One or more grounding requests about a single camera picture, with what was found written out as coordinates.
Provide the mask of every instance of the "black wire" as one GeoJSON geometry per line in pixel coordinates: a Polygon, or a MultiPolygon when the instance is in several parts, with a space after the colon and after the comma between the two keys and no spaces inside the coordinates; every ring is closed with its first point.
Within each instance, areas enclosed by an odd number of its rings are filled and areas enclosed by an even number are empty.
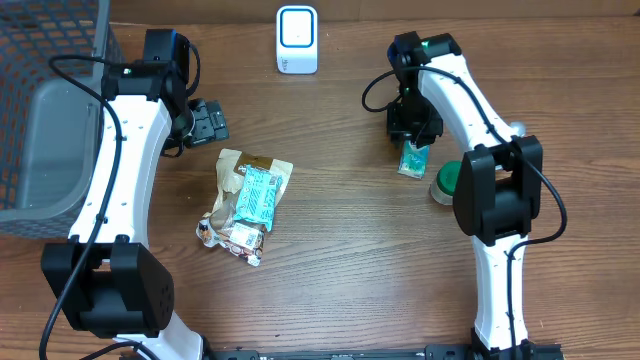
{"type": "Polygon", "coordinates": [[[149,350],[149,348],[147,348],[146,346],[144,346],[141,342],[138,341],[123,341],[123,342],[119,342],[119,343],[115,343],[115,344],[111,344],[109,346],[106,346],[96,352],[94,352],[93,354],[89,354],[83,358],[81,358],[80,360],[93,360],[93,359],[97,359],[102,355],[105,355],[115,349],[120,349],[123,347],[133,347],[133,350],[138,352],[140,351],[141,353],[145,354],[149,359],[151,360],[160,360],[153,352],[151,352],[151,350],[149,350]]]}
{"type": "MultiPolygon", "coordinates": [[[[439,75],[442,75],[446,78],[449,78],[451,80],[453,80],[454,83],[460,85],[460,87],[462,87],[465,92],[469,95],[469,98],[471,99],[471,101],[473,102],[473,104],[475,105],[475,107],[478,110],[478,113],[480,114],[480,117],[482,118],[482,121],[484,122],[485,126],[487,127],[487,131],[489,133],[491,133],[491,135],[493,135],[494,138],[496,138],[496,140],[498,140],[501,144],[507,146],[509,148],[509,150],[514,154],[514,156],[518,157],[518,159],[520,159],[521,161],[524,162],[524,164],[527,165],[527,167],[529,167],[529,169],[531,169],[538,178],[540,178],[540,181],[542,181],[542,183],[545,185],[545,187],[547,189],[549,189],[549,192],[551,193],[551,195],[553,196],[553,198],[555,199],[556,203],[558,204],[558,209],[560,210],[560,226],[558,227],[558,230],[551,236],[547,236],[541,239],[535,239],[535,240],[527,240],[527,241],[523,241],[517,245],[515,245],[513,248],[511,248],[511,250],[509,251],[509,253],[507,254],[507,306],[508,306],[508,314],[507,316],[509,317],[509,327],[510,327],[510,331],[511,331],[511,356],[512,359],[516,358],[516,330],[515,330],[515,324],[514,324],[514,316],[513,316],[513,294],[512,294],[512,263],[514,260],[514,254],[515,252],[523,247],[523,246],[527,246],[527,245],[536,245],[536,244],[542,244],[542,243],[547,243],[550,241],[553,241],[557,238],[559,238],[564,231],[567,228],[567,209],[564,206],[564,202],[562,201],[562,198],[560,197],[560,194],[558,193],[558,190],[556,190],[556,188],[551,184],[551,182],[549,181],[549,179],[547,179],[546,176],[544,176],[540,170],[538,170],[531,162],[529,162],[527,159],[525,159],[522,156],[522,153],[520,151],[518,151],[516,148],[514,148],[510,143],[508,143],[502,136],[500,136],[500,134],[498,134],[498,132],[496,131],[495,127],[493,126],[493,124],[491,124],[491,121],[489,121],[489,117],[487,116],[487,114],[484,112],[484,109],[482,108],[482,105],[480,104],[480,101],[478,100],[478,98],[476,97],[476,95],[473,93],[473,91],[471,90],[471,88],[469,88],[469,86],[458,76],[455,76],[447,71],[438,69],[438,68],[433,68],[430,66],[408,66],[405,68],[402,68],[401,71],[429,71],[432,73],[436,73],[439,75]]],[[[395,71],[391,70],[391,71],[387,71],[386,73],[378,76],[376,79],[374,79],[371,84],[369,84],[369,86],[367,86],[367,88],[365,89],[365,91],[362,93],[362,106],[367,110],[367,111],[372,111],[372,112],[380,112],[380,111],[384,111],[386,109],[371,109],[366,105],[366,97],[367,97],[367,93],[369,92],[369,90],[371,90],[371,88],[377,84],[378,82],[380,82],[381,80],[385,79],[388,76],[391,76],[392,74],[394,74],[395,71]]]]}
{"type": "Polygon", "coordinates": [[[80,83],[79,81],[75,80],[74,78],[62,72],[55,65],[55,62],[59,60],[85,60],[85,61],[103,63],[107,66],[113,65],[113,63],[99,57],[91,57],[91,56],[83,56],[83,55],[58,55],[58,56],[53,56],[49,59],[49,67],[51,68],[51,70],[53,70],[54,73],[56,73],[61,78],[67,80],[71,84],[75,85],[76,87],[80,88],[81,90],[89,94],[94,99],[98,100],[100,104],[107,109],[107,111],[111,115],[111,118],[113,119],[113,126],[116,130],[116,138],[115,138],[116,149],[115,149],[115,154],[113,158],[113,166],[111,167],[111,175],[109,175],[107,188],[104,193],[104,198],[102,199],[102,204],[100,205],[100,210],[96,215],[96,221],[95,221],[95,225],[93,226],[93,230],[89,235],[89,239],[87,241],[87,244],[85,245],[82,255],[80,255],[80,258],[78,259],[76,266],[73,268],[71,275],[67,279],[67,282],[65,283],[64,288],[60,293],[60,296],[58,296],[58,300],[56,301],[56,304],[53,307],[53,310],[51,310],[51,315],[49,315],[49,320],[47,320],[47,324],[45,325],[44,330],[42,331],[42,338],[40,339],[40,348],[38,351],[41,360],[47,359],[47,343],[49,342],[49,337],[51,336],[51,332],[53,331],[53,325],[56,322],[58,314],[60,314],[60,310],[62,309],[62,306],[67,296],[69,295],[70,289],[73,288],[73,286],[75,285],[75,282],[78,279],[78,275],[80,274],[80,272],[84,270],[84,266],[87,262],[87,258],[89,257],[89,250],[91,249],[91,245],[93,245],[93,243],[96,241],[98,232],[100,231],[100,226],[102,226],[102,222],[105,219],[105,213],[107,211],[107,206],[109,205],[111,192],[113,191],[113,186],[116,181],[118,166],[120,164],[120,153],[122,151],[122,129],[120,128],[120,120],[118,119],[118,115],[116,115],[116,112],[113,110],[111,105],[109,105],[107,100],[104,97],[102,97],[100,94],[96,93],[91,88],[85,86],[84,84],[80,83]]]}
{"type": "Polygon", "coordinates": [[[193,55],[196,56],[196,77],[193,79],[193,83],[187,89],[187,97],[190,97],[196,92],[198,88],[198,84],[200,84],[200,54],[198,54],[198,48],[193,45],[193,43],[189,43],[189,47],[193,50],[193,55]]]}

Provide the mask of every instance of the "wooden table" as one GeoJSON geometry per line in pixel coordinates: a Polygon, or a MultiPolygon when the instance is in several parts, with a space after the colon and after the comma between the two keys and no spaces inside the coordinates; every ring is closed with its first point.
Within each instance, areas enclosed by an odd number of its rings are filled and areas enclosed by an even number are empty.
{"type": "MultiPolygon", "coordinates": [[[[117,26],[129,60],[145,27],[117,26]]],[[[640,346],[640,22],[637,18],[429,20],[321,24],[320,70],[284,76],[272,24],[181,26],[197,44],[197,95],[220,100],[231,139],[158,166],[151,250],[171,271],[176,311],[218,349],[261,351],[416,348],[464,343],[476,313],[469,239],[430,180],[460,159],[449,133],[431,149],[422,181],[396,174],[385,116],[360,106],[387,71],[393,36],[451,32],[478,85],[507,121],[522,121],[545,150],[569,227],[527,250],[530,339],[561,343],[567,359],[637,359],[640,346]],[[252,268],[194,236],[216,195],[223,147],[290,161],[295,170],[252,268]]],[[[395,94],[389,80],[370,104],[395,94]]],[[[533,236],[558,211],[543,192],[533,236]]],[[[0,358],[33,359],[54,303],[40,272],[44,241],[0,240],[0,358]]],[[[78,358],[108,341],[70,330],[51,359],[78,358]]]]}

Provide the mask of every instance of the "gray container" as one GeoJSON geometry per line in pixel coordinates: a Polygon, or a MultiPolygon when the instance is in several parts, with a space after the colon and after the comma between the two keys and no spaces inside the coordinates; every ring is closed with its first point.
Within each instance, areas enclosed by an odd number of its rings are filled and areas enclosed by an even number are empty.
{"type": "MultiPolygon", "coordinates": [[[[0,232],[66,237],[89,190],[101,108],[57,77],[58,54],[122,62],[108,0],[0,3],[0,232]]],[[[102,64],[60,61],[61,70],[100,92],[102,64]]]]}

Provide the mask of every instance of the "teal package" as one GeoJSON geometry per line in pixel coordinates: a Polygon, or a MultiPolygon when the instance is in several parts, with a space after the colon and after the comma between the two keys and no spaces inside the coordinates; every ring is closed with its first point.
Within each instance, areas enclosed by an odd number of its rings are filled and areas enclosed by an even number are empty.
{"type": "Polygon", "coordinates": [[[402,145],[402,157],[398,166],[398,173],[411,176],[412,178],[422,179],[427,171],[427,159],[429,157],[429,145],[425,145],[420,149],[415,144],[406,140],[402,145]]]}
{"type": "Polygon", "coordinates": [[[280,185],[280,175],[247,165],[233,220],[264,224],[267,231],[271,231],[280,185]]]}

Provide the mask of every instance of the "black cable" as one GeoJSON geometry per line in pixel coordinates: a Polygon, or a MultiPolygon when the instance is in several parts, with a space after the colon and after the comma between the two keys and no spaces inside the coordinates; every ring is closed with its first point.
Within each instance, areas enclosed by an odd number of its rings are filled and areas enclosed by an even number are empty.
{"type": "Polygon", "coordinates": [[[82,255],[80,255],[80,258],[78,259],[76,266],[73,268],[71,275],[67,279],[67,282],[65,283],[64,288],[60,293],[60,296],[58,296],[58,300],[56,301],[56,304],[53,307],[53,310],[51,310],[51,315],[49,315],[49,320],[47,320],[47,324],[45,325],[44,330],[42,332],[42,338],[40,339],[40,348],[38,351],[41,360],[47,359],[47,343],[49,342],[49,337],[51,336],[51,332],[53,331],[53,325],[56,322],[58,314],[60,314],[62,305],[64,304],[67,296],[69,295],[70,289],[73,288],[73,286],[75,285],[75,282],[78,279],[78,275],[80,274],[80,272],[84,270],[84,266],[87,262],[87,258],[89,257],[89,250],[91,249],[91,245],[93,245],[93,243],[96,241],[98,232],[100,231],[100,226],[102,226],[102,222],[105,220],[105,213],[107,211],[107,206],[109,205],[109,199],[111,198],[111,192],[113,191],[113,186],[116,181],[118,166],[120,164],[120,153],[122,151],[122,129],[120,128],[120,120],[118,119],[118,115],[116,115],[116,112],[113,110],[111,105],[109,105],[107,100],[104,97],[102,97],[100,94],[96,93],[91,88],[85,86],[84,84],[80,83],[79,81],[75,80],[74,78],[62,72],[55,65],[55,62],[59,60],[85,60],[85,61],[103,63],[107,66],[113,65],[113,63],[99,57],[91,57],[91,56],[83,56],[83,55],[58,55],[58,56],[53,56],[49,59],[49,67],[51,68],[51,70],[53,70],[54,73],[56,73],[58,76],[65,79],[66,81],[70,82],[71,84],[75,85],[79,89],[83,90],[94,99],[98,100],[100,104],[107,109],[107,111],[111,115],[111,118],[113,119],[113,126],[116,131],[116,138],[115,138],[116,149],[115,149],[115,154],[113,158],[113,166],[111,167],[111,175],[109,175],[107,188],[104,193],[104,198],[102,199],[102,204],[100,205],[100,210],[96,215],[96,221],[95,221],[95,225],[93,226],[93,230],[89,235],[89,239],[87,241],[87,244],[84,250],[82,251],[82,255]]]}
{"type": "Polygon", "coordinates": [[[190,97],[196,92],[198,85],[200,84],[200,54],[198,54],[198,48],[193,45],[193,43],[189,43],[189,47],[193,51],[193,55],[196,56],[196,77],[193,79],[193,83],[187,89],[187,97],[190,97]]]}
{"type": "MultiPolygon", "coordinates": [[[[512,286],[512,269],[511,269],[512,268],[512,262],[514,260],[514,256],[513,255],[515,254],[515,252],[519,248],[521,248],[523,246],[547,243],[547,242],[550,242],[550,241],[553,241],[553,240],[559,238],[567,228],[567,209],[564,206],[564,202],[562,201],[562,198],[560,197],[560,194],[558,193],[556,188],[551,184],[549,179],[547,179],[547,177],[544,176],[540,172],[540,170],[538,170],[535,166],[533,166],[533,164],[531,162],[529,162],[528,160],[523,158],[522,157],[522,153],[520,151],[515,149],[502,136],[500,136],[500,134],[498,134],[498,132],[496,131],[496,129],[493,126],[493,124],[491,124],[491,121],[489,121],[489,117],[484,112],[484,109],[482,108],[482,105],[480,104],[480,101],[478,101],[478,98],[473,93],[471,88],[469,88],[469,86],[460,77],[455,76],[455,75],[453,75],[453,74],[451,74],[451,73],[449,73],[447,71],[444,71],[444,70],[441,70],[441,69],[438,69],[438,68],[434,68],[434,67],[430,67],[430,66],[408,66],[408,67],[405,67],[405,68],[401,69],[401,71],[422,71],[422,70],[429,71],[429,72],[432,72],[432,73],[436,73],[436,74],[442,75],[442,76],[444,76],[446,78],[449,78],[449,79],[453,80],[453,82],[455,84],[460,85],[460,87],[462,87],[465,90],[465,92],[469,95],[469,98],[471,99],[471,101],[475,105],[476,109],[478,110],[478,113],[480,114],[480,117],[482,118],[482,121],[484,122],[485,126],[487,127],[487,131],[489,133],[491,133],[491,135],[493,135],[493,137],[496,140],[498,140],[501,144],[507,146],[509,148],[509,150],[514,154],[514,156],[518,157],[521,161],[523,161],[536,174],[536,176],[538,178],[540,178],[540,181],[542,181],[542,183],[545,185],[545,187],[547,189],[549,189],[549,192],[551,193],[551,195],[555,199],[556,203],[558,204],[558,208],[560,210],[560,226],[558,227],[558,230],[553,235],[547,236],[547,237],[544,237],[544,238],[541,238],[541,239],[523,241],[523,242],[515,245],[513,248],[511,248],[511,250],[507,254],[507,306],[508,306],[508,314],[507,314],[507,316],[509,317],[509,327],[510,327],[510,331],[511,331],[511,356],[512,356],[512,359],[516,359],[516,330],[515,330],[514,316],[513,316],[513,294],[512,294],[512,287],[513,286],[512,286]]],[[[395,71],[391,70],[391,71],[387,71],[386,73],[378,76],[376,79],[374,79],[371,82],[371,84],[369,84],[369,86],[367,86],[365,91],[362,93],[362,106],[367,111],[380,112],[380,111],[386,110],[384,108],[371,109],[366,105],[365,100],[366,100],[366,97],[367,97],[367,93],[369,92],[369,90],[371,90],[371,88],[375,84],[377,84],[381,80],[385,79],[386,77],[391,76],[394,73],[395,73],[395,71]]]]}
{"type": "Polygon", "coordinates": [[[109,352],[111,352],[111,351],[113,351],[115,349],[120,349],[120,348],[123,348],[123,347],[133,347],[134,351],[136,351],[136,352],[140,351],[141,353],[146,355],[151,360],[160,360],[153,352],[151,352],[151,350],[149,350],[149,348],[147,348],[141,342],[138,342],[138,341],[123,341],[123,342],[111,344],[109,346],[106,346],[106,347],[94,352],[93,354],[89,354],[89,355],[81,358],[80,360],[97,359],[102,355],[105,355],[105,354],[107,354],[107,353],[109,353],[109,352]]]}

